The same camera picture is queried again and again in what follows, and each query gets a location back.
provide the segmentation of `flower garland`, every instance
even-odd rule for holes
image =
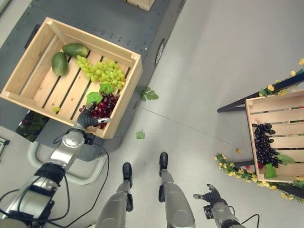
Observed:
[[[281,196],[285,199],[289,199],[289,200],[297,200],[299,203],[304,203],[304,199],[302,199],[301,197],[298,196],[294,196],[292,194],[288,194],[285,193],[282,190],[279,190],[277,188],[278,184],[281,185],[293,185],[293,184],[286,184],[286,183],[277,183],[277,182],[267,182],[267,181],[258,181],[257,180],[257,175],[255,173],[252,172],[252,170],[244,170],[242,168],[237,168],[235,167],[234,163],[230,163],[226,160],[225,155],[218,153],[215,157],[215,160],[217,160],[218,163],[218,168],[220,170],[223,170],[225,173],[227,173],[227,175],[229,176],[235,176],[236,178],[240,178],[244,181],[246,181],[247,183],[250,183],[251,181],[255,182],[258,186],[260,187],[267,187],[271,190],[275,190],[275,191],[281,191]],[[303,177],[298,177],[295,181],[294,186],[299,187],[300,183],[302,183],[304,181]]]
[[[292,70],[290,72],[290,77],[294,77],[300,73],[303,73],[304,72],[304,58],[301,58],[301,60],[299,61],[299,65],[301,65],[301,69],[299,69],[297,72],[295,72],[294,70]],[[274,85],[281,82],[281,80],[276,80],[275,83],[273,83],[272,85],[268,85],[267,88],[265,89],[261,89],[261,91],[259,92],[259,96],[268,96],[268,95],[271,95],[271,94],[275,94],[275,95],[285,95],[287,94],[287,90],[288,89],[294,89],[296,88],[298,85],[293,85],[287,89],[282,89],[276,93],[273,93],[273,91],[275,90],[274,88]]]

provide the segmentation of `cart wheel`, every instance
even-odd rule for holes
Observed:
[[[160,61],[161,57],[162,57],[162,51],[163,48],[165,47],[165,39],[161,40],[161,44],[158,47],[157,50],[157,54],[156,54],[156,58],[155,58],[155,66],[158,64],[158,62]]]

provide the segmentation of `green leaf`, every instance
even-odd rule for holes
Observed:
[[[101,96],[99,92],[90,92],[86,97],[86,105],[89,105],[92,102],[96,102],[98,104],[103,99],[103,96]]]
[[[282,160],[283,162],[282,165],[295,163],[295,161],[291,157],[288,157],[287,155],[283,155],[283,154],[279,154],[278,159]]]
[[[298,187],[298,188],[301,188],[301,189],[304,189],[304,180],[302,181],[299,181],[299,180],[294,180],[294,183],[293,183],[294,186]]]
[[[145,138],[145,132],[143,132],[143,130],[136,132],[136,138],[137,139],[144,139]]]
[[[141,100],[146,101],[146,97],[144,96],[144,93],[141,94]]]
[[[99,92],[104,92],[105,94],[109,95],[110,93],[114,92],[114,88],[109,83],[99,84]]]
[[[266,177],[267,178],[276,177],[276,171],[275,171],[274,167],[272,166],[272,164],[267,164],[266,167],[267,167]]]
[[[302,69],[300,69],[298,72],[296,72],[295,75],[298,75],[298,74],[303,73],[303,72],[304,72],[304,68],[302,68]]]

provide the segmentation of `grape bunch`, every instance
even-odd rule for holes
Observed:
[[[113,95],[110,93],[107,95],[104,92],[101,92],[100,94],[103,96],[103,99],[96,105],[95,109],[91,111],[91,116],[94,118],[110,118],[119,98],[119,94]],[[106,124],[107,123],[101,123],[94,127],[104,128]]]
[[[92,82],[110,83],[114,89],[122,89],[126,83],[124,73],[113,60],[106,61],[104,59],[93,65],[85,57],[77,56],[76,64]]]
[[[262,164],[272,164],[275,168],[279,167],[279,164],[283,162],[278,159],[277,155],[280,153],[275,149],[270,147],[270,143],[273,143],[273,139],[269,139],[269,136],[265,135],[268,133],[270,135],[275,134],[276,132],[272,130],[272,125],[269,123],[266,124],[252,124],[255,129],[255,145],[256,145],[256,155],[257,160]]]

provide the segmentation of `leaf on floor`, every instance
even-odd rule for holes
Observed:
[[[136,135],[137,139],[144,139],[146,136],[146,134],[145,134],[145,132],[143,132],[143,130],[136,132],[135,135]]]

